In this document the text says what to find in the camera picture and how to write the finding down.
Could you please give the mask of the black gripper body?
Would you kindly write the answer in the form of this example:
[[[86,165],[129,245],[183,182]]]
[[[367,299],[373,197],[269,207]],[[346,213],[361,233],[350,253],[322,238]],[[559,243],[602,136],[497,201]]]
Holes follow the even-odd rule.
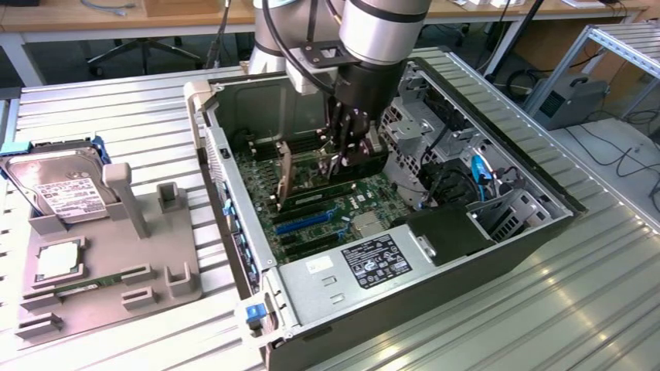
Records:
[[[398,92],[406,66],[405,61],[389,66],[370,63],[341,66],[330,108],[341,104],[342,108],[358,109],[370,116],[381,116]]]

